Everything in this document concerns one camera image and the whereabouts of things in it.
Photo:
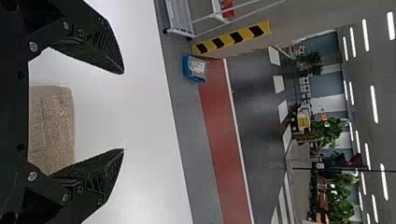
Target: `green tree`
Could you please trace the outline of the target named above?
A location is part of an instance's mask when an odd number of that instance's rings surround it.
[[[326,126],[323,120],[312,120],[311,132],[296,135],[297,140],[299,142],[315,142],[319,149],[327,145],[329,145],[329,148],[335,149],[335,141],[343,132],[345,123],[334,118],[328,119],[327,122],[330,126]]]

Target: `screw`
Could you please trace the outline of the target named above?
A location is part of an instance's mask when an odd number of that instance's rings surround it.
[[[29,43],[29,48],[32,52],[37,52],[38,51],[38,45],[35,42],[30,42]]]
[[[62,202],[67,202],[67,200],[69,200],[69,195],[68,194],[65,194],[63,197],[62,197]]]
[[[23,152],[26,150],[26,146],[24,144],[17,145],[17,151]]]
[[[81,194],[84,188],[82,186],[77,187],[77,194]]]
[[[98,200],[98,206],[102,206],[103,203],[104,203],[103,199],[99,199],[99,200]]]
[[[64,21],[64,29],[68,30],[70,28],[69,23],[67,21]]]
[[[33,182],[37,179],[37,173],[36,172],[30,172],[29,176],[27,177],[27,180],[30,182]]]
[[[85,32],[81,28],[77,30],[77,34],[81,37],[85,36]]]
[[[99,20],[99,22],[100,22],[101,25],[103,25],[103,24],[105,23],[105,21],[103,20],[102,17],[99,17],[98,20]]]

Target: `potted plant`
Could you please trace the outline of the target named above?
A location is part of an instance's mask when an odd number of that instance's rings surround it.
[[[297,58],[300,77],[309,75],[320,76],[323,66],[321,65],[321,54],[319,51],[311,51]]]

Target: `white lane marking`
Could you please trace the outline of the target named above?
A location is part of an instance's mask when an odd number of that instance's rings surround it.
[[[272,47],[268,47],[268,51],[270,53],[270,62],[280,66],[279,52]]]
[[[289,224],[288,213],[286,212],[285,196],[283,195],[283,188],[280,189],[280,193],[279,193],[279,206],[280,206],[280,215],[282,216],[282,223]]]
[[[275,93],[280,93],[285,90],[282,76],[274,76]]]
[[[271,219],[271,224],[279,224],[279,217],[277,216],[277,207],[275,207],[273,217]]]
[[[279,121],[280,123],[283,122],[283,120],[288,116],[289,111],[288,111],[288,101],[285,100],[284,102],[282,102],[282,104],[280,104],[277,107],[277,110],[279,112]]]
[[[288,174],[285,174],[285,190],[286,190],[286,199],[288,200],[288,208],[290,214],[290,224],[294,224],[294,209],[293,204],[291,201],[291,193],[290,193],[290,186],[289,186],[289,178]]]
[[[285,133],[283,133],[283,146],[285,148],[285,152],[288,151],[290,142],[291,142],[291,127],[289,125]]]
[[[247,192],[247,206],[248,206],[248,211],[250,213],[251,224],[254,224],[253,209],[251,207],[250,192],[248,190],[247,171],[245,169],[244,153],[242,151],[241,138],[239,136],[238,120],[236,119],[235,105],[233,104],[233,90],[231,89],[230,74],[228,73],[227,60],[223,59],[223,62],[224,62],[225,76],[227,79],[228,93],[230,95],[231,110],[233,111],[233,126],[235,127],[236,141],[238,142],[238,149],[239,149],[239,158],[240,158],[241,164],[242,164],[242,173],[243,173],[244,181],[245,181],[245,190]]]

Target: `sidewalk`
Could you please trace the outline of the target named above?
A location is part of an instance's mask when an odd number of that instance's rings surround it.
[[[292,167],[311,167],[309,160],[309,145],[298,146],[293,140],[286,155],[286,166],[290,179],[294,215],[297,223],[306,220],[309,211],[309,182],[311,174],[308,171],[293,171]]]

